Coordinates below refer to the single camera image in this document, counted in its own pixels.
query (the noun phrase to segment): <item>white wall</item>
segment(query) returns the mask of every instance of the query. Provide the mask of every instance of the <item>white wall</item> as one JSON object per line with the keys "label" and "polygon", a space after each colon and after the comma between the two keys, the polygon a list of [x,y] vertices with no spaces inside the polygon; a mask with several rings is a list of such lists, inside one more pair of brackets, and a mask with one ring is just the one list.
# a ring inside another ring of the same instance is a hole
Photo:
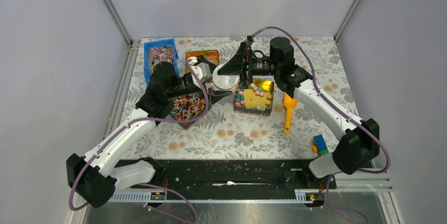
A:
{"label": "white wall", "polygon": [[245,36],[267,25],[293,35],[335,35],[353,0],[112,1],[130,35],[141,38]]}
{"label": "white wall", "polygon": [[101,0],[0,0],[0,223],[61,224],[126,45]]}
{"label": "white wall", "polygon": [[361,115],[381,126],[406,224],[445,223],[447,0],[363,0],[339,42]]}

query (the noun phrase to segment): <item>blue tray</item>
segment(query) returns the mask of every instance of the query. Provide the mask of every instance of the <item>blue tray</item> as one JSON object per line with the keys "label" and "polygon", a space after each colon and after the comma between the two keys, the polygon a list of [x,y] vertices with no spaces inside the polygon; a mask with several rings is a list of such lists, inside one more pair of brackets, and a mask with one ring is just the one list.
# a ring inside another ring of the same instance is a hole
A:
{"label": "blue tray", "polygon": [[177,60],[179,58],[179,55],[177,54],[175,40],[173,38],[170,38],[168,40],[146,42],[144,44],[144,78],[146,79],[147,85],[149,85],[149,80],[152,74],[149,61],[149,50],[152,47],[161,47],[169,45],[172,45],[172,53],[173,53],[172,64],[174,64],[174,69],[176,69],[177,76],[180,76],[179,69],[177,67]]}

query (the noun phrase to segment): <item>orange scoop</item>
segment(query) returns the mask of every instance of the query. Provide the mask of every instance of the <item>orange scoop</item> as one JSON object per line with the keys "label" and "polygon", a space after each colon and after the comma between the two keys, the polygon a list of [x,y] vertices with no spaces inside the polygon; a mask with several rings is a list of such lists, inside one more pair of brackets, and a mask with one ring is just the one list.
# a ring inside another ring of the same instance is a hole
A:
{"label": "orange scoop", "polygon": [[284,132],[290,132],[290,124],[292,121],[292,112],[298,101],[284,93],[284,106],[286,107],[286,122],[284,123]]}

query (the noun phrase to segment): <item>floral tablecloth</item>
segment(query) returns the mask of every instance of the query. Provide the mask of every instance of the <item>floral tablecloth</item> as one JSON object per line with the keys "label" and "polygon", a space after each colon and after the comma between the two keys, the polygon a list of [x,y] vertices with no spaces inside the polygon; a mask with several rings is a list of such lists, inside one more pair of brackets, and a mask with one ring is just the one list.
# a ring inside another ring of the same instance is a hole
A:
{"label": "floral tablecloth", "polygon": [[[257,37],[258,48],[267,55],[272,37]],[[346,79],[338,49],[331,36],[296,37],[313,61],[317,79],[324,90],[351,112],[357,113],[354,98]],[[220,63],[227,62],[236,52],[242,37],[176,38],[180,74],[185,70],[185,52],[219,51]],[[143,38],[145,42],[161,38]],[[126,96],[121,122],[134,109],[143,95],[143,46],[139,48],[131,83]],[[295,48],[296,63],[309,70],[302,53]],[[160,123],[143,136],[125,155],[125,159],[153,157],[156,159],[284,159],[313,158],[310,150],[313,136],[322,134],[330,151],[337,145],[329,128],[298,100],[289,134],[283,132],[284,94],[275,86],[273,111],[269,117],[238,114],[233,111],[233,96],[212,106],[209,113],[188,131],[177,124]]]}

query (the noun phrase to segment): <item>gray floor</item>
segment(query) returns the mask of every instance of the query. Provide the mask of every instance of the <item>gray floor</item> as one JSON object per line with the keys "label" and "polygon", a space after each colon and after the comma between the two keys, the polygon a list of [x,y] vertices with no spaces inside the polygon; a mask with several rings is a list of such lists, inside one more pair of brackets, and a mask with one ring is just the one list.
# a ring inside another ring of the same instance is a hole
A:
{"label": "gray floor", "polygon": [[[353,207],[365,214],[370,223],[386,223],[384,213],[377,195],[373,192],[332,192],[336,205]],[[302,204],[197,204],[195,205],[202,224],[280,224],[280,223],[347,223],[333,209],[305,210]],[[164,204],[161,209],[193,220],[193,213],[184,203]],[[356,213],[343,211],[354,221],[364,220]],[[89,207],[84,224],[148,224],[165,223],[180,224],[171,217],[157,212],[148,212],[141,204],[107,203],[93,209]]]}

